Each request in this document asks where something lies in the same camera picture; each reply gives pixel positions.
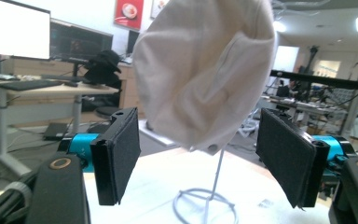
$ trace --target white cloth bag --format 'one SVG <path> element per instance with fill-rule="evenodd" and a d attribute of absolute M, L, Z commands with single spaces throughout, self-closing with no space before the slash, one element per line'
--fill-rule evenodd
<path fill-rule="evenodd" d="M 274 43 L 269 0 L 171 0 L 133 52 L 150 126 L 182 147 L 222 148 L 262 93 Z"/>

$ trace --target wall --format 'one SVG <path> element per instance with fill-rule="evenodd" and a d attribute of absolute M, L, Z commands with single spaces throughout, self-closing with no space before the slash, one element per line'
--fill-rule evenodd
<path fill-rule="evenodd" d="M 16 0 L 26 5 L 50 10 L 51 18 L 68 21 L 114 35 L 112 49 L 118 54 L 126 51 L 129 29 L 113 24 L 116 0 Z M 152 23 L 152 0 L 144 0 L 140 33 Z"/>
<path fill-rule="evenodd" d="M 300 65 L 306 66 L 310 59 L 310 50 L 306 47 L 300 47 L 300 51 L 298 53 L 298 57 L 296 59 L 296 68 Z M 341 65 L 338 69 L 336 78 L 348 79 L 351 75 L 351 80 L 357 80 L 358 78 L 358 52 L 351 51 L 325 51 L 323 49 L 319 49 L 316 53 L 315 58 L 312 61 L 312 66 L 315 65 L 318 61 L 340 61 Z"/>
<path fill-rule="evenodd" d="M 274 58 L 274 64 L 272 69 L 274 70 L 283 70 L 286 72 L 295 72 L 296 66 L 293 65 L 293 62 L 290 60 L 295 61 L 297 57 L 298 48 L 297 47 L 288 47 L 292 44 L 281 36 L 279 33 L 275 33 L 276 36 L 276 53 Z M 283 80 L 284 85 L 289 83 L 288 78 L 276 78 L 276 77 L 269 77 L 266 80 L 264 93 L 275 95 L 276 93 L 276 86 L 279 85 L 279 81 Z"/>

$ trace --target monitor screen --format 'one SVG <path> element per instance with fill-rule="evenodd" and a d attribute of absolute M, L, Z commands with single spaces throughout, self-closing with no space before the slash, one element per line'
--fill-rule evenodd
<path fill-rule="evenodd" d="M 129 41 L 127 46 L 127 56 L 131 56 L 133 47 L 135 46 L 136 40 L 138 39 L 139 33 L 136 31 L 129 31 Z"/>
<path fill-rule="evenodd" d="M 51 19 L 50 59 L 87 63 L 99 52 L 112 48 L 113 35 L 66 21 Z"/>
<path fill-rule="evenodd" d="M 0 55 L 48 59 L 50 13 L 0 1 Z"/>

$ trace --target office chair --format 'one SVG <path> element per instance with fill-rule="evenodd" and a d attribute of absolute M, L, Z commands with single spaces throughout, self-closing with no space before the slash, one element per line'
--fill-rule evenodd
<path fill-rule="evenodd" d="M 118 108 L 118 106 L 100 106 L 97 107 L 94 110 L 94 114 L 101 118 L 101 119 L 106 119 L 105 121 L 102 122 L 98 122 L 95 123 L 93 125 L 91 125 L 88 129 L 87 129 L 87 133 L 105 133 L 106 130 L 110 127 L 111 123 L 109 122 L 110 117 L 118 112 L 118 110 L 120 110 L 120 108 Z"/>
<path fill-rule="evenodd" d="M 119 108 L 119 99 L 120 99 L 120 93 L 121 90 L 117 93 L 114 93 L 112 95 L 109 95 L 107 98 L 102 98 L 100 103 L 96 104 L 98 106 L 95 106 L 93 109 L 94 114 L 101 119 L 105 119 L 103 122 L 98 122 L 93 125 L 91 125 L 87 132 L 88 133 L 105 133 L 106 130 L 111 125 L 109 120 L 111 119 L 112 114 L 118 112 L 120 110 Z"/>

